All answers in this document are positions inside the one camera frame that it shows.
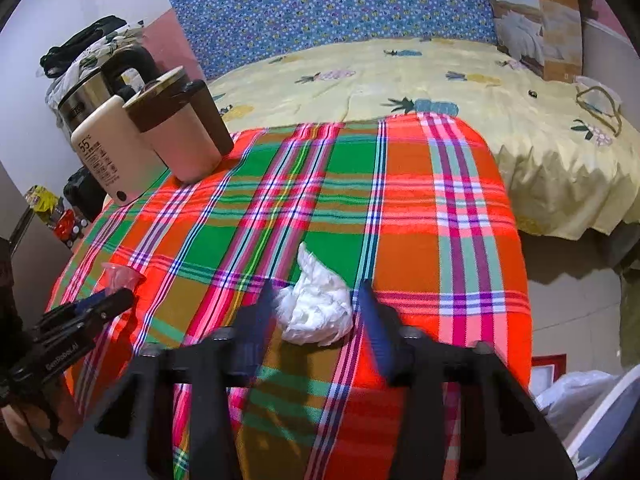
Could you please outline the left hand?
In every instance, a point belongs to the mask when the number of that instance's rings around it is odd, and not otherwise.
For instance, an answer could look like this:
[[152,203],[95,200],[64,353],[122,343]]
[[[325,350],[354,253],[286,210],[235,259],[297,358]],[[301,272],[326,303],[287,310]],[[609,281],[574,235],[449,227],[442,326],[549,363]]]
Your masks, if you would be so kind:
[[[82,417],[77,411],[73,397],[65,387],[51,387],[46,392],[46,398],[58,415],[58,433],[65,439],[73,437],[77,429],[82,425]],[[7,405],[1,409],[2,422],[18,443],[34,451],[38,457],[44,454],[34,435],[28,428],[28,424],[39,437],[49,429],[49,421],[46,413],[35,405],[23,404]]]

